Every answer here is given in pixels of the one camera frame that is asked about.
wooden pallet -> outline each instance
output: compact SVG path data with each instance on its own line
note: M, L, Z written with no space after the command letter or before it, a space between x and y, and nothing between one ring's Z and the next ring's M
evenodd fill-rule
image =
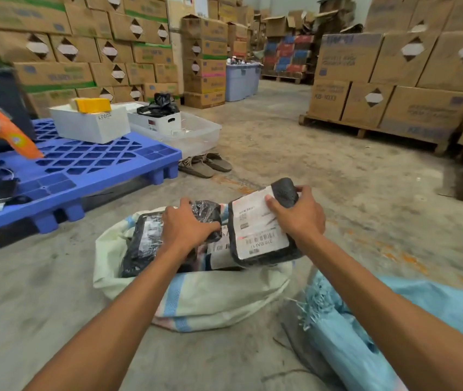
M331 124L337 124L337 125L349 126L349 127L352 127L352 128L356 128L356 129L358 129L358 131L357 131L357 137L358 138L365 138L366 133L368 131L370 131L370 130L371 131L377 131L379 133L384 133L384 134L389 134L389 135L396 136L396 134L384 132L384 131L382 131L380 129L377 129L377 128L370 128L370 127L366 127L366 126L361 126L359 124L350 124L348 122L342 122L342 121L332 121L332 120L327 120L327 119L321 119L321 118L312 117L312 116L305 115L305 114L300 115L299 118L298 118L298 123L301 126L315 126L316 121L328 122L328 123L331 123ZM445 151L447 150L448 146L449 146L449 141L437 144L436 148L434 149L434 154L438 155L438 156L443 155L445 153Z
M306 76L303 72L287 72L287 71L269 71L261 72L262 79L275 79L275 81L294 81L296 85Z

black plastic bag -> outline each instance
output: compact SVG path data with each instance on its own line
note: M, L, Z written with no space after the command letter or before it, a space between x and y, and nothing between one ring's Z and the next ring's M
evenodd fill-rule
M274 265L302 256L295 241L280 229L275 215L267 208L266 195L275 197L287 209L298 201L293 181L281 178L228 205L230 251L239 266Z
M154 101L147 106L139 107L136 112L139 115L160 118L180 111L177 104L172 100L170 93L161 92L154 94Z
M192 212L200 222L221 223L221 205L208 200L197 200L192 203ZM163 211L140 215L128 249L121 263L120 276L135 277L141 273L154 259L163 241ZM205 243L214 243L222 238L222 231L212 232ZM179 272L188 272L196 260L196 250L190 251Z

right hand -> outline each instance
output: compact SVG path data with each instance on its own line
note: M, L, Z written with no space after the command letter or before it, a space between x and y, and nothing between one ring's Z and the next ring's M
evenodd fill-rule
M275 214L280 227L285 233L300 240L310 233L320 233L326 230L326 216L322 206L313 198L309 185L297 187L302 192L297 204L291 209L282 207L274 197L265 197L267 207Z

concrete floor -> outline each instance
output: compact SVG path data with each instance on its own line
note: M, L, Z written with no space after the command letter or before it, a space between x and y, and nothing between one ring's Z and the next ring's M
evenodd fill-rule
M402 138L359 140L331 127L301 127L309 96L306 85L261 81L253 98L187 109L223 125L218 151L235 166L227 175L180 175L135 190L49 235L30 235L26 223L0 230L0 389L21 389L105 306L92 288L95 239L127 215L180 196L227 202L288 176L313 187L328 216L327 235L372 271L463 288L463 202L435 192L450 160ZM309 261L299 260L284 296L297 294L309 272ZM228 329L150 328L121 389L326 389L307 373L273 376L301 368L273 341L283 302Z

